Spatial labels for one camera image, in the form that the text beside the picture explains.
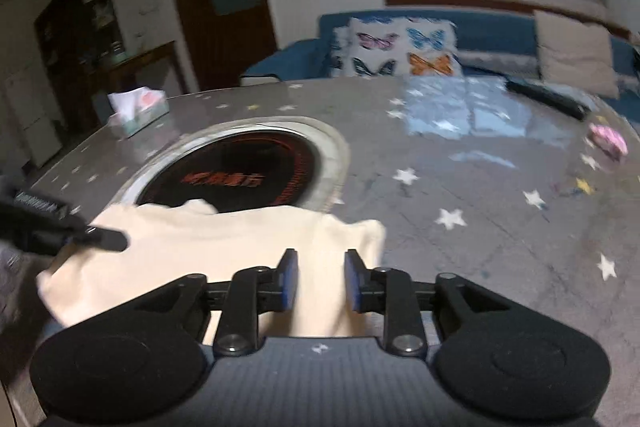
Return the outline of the cream yellow garment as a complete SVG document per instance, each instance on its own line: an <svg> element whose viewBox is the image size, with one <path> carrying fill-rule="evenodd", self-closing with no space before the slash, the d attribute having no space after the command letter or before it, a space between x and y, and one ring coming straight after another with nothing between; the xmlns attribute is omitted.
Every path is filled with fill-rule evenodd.
<svg viewBox="0 0 640 427"><path fill-rule="evenodd" d="M219 213L204 200L169 208L114 204L94 224L123 231L122 253L96 247L60 254L38 274L38 293L65 327L90 319L148 291L201 273L231 280L240 270L275 267L288 248L298 254L298 286L292 311L266 315L268 336L360 336L367 322L347 308L344 254L355 249L369 268L380 262L385 228L376 220L349 225L329 213L292 206Z"/></svg>

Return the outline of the round induction cooker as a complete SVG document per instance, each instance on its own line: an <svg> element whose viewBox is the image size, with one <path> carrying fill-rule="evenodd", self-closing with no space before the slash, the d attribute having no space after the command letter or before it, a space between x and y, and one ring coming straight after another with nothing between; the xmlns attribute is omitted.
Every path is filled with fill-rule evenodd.
<svg viewBox="0 0 640 427"><path fill-rule="evenodd" d="M175 208L202 200L220 213L273 206L324 211L340 195L349 161L343 135L314 118L228 121L147 161L112 202Z"/></svg>

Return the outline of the tissue box with white tissue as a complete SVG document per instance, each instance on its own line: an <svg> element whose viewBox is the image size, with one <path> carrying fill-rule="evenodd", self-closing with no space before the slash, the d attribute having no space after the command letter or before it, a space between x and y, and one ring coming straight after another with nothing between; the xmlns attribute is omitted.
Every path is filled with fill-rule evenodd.
<svg viewBox="0 0 640 427"><path fill-rule="evenodd" d="M141 87L128 92L110 93L108 101L114 113L107 126L118 139L129 139L149 124L169 113L162 90Z"/></svg>

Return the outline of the dark wooden cabinet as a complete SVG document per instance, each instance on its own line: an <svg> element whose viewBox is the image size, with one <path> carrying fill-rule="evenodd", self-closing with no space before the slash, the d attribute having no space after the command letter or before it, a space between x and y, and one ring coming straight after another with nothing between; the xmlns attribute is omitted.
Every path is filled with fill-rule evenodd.
<svg viewBox="0 0 640 427"><path fill-rule="evenodd" d="M175 41L127 49L114 0L52 0L26 24L1 17L1 156L40 167L105 124L107 95L139 86L166 67L174 91L188 91Z"/></svg>

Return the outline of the butterfly print pillow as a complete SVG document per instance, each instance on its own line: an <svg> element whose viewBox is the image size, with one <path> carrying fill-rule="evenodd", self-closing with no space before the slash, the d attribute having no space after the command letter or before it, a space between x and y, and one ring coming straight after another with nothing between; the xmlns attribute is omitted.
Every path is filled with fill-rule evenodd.
<svg viewBox="0 0 640 427"><path fill-rule="evenodd" d="M352 17L333 29L333 77L459 77L456 25L424 17Z"/></svg>

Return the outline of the black remote control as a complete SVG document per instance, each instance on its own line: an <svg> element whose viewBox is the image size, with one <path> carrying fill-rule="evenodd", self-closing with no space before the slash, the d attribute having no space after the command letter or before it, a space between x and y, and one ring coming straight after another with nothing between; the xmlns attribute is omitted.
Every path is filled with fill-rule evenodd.
<svg viewBox="0 0 640 427"><path fill-rule="evenodd" d="M554 108L558 112L578 121L584 121L591 113L591 109L587 105L582 104L582 102L576 101L568 95L541 86L539 83L506 77L506 90Z"/></svg>

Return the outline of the pink crumpled cloth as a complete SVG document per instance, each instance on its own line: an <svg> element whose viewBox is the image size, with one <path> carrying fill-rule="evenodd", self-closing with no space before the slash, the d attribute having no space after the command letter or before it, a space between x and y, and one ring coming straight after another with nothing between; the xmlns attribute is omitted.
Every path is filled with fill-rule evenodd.
<svg viewBox="0 0 640 427"><path fill-rule="evenodd" d="M627 143L620 132L604 124L590 124L589 139L615 161L621 161L628 155Z"/></svg>

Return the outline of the beige cushion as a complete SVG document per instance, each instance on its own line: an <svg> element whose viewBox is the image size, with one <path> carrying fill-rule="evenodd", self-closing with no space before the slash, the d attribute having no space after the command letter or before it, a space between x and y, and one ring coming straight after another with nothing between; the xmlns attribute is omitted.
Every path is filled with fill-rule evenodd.
<svg viewBox="0 0 640 427"><path fill-rule="evenodd" d="M535 11L541 78L605 98L618 98L611 37L598 24Z"/></svg>

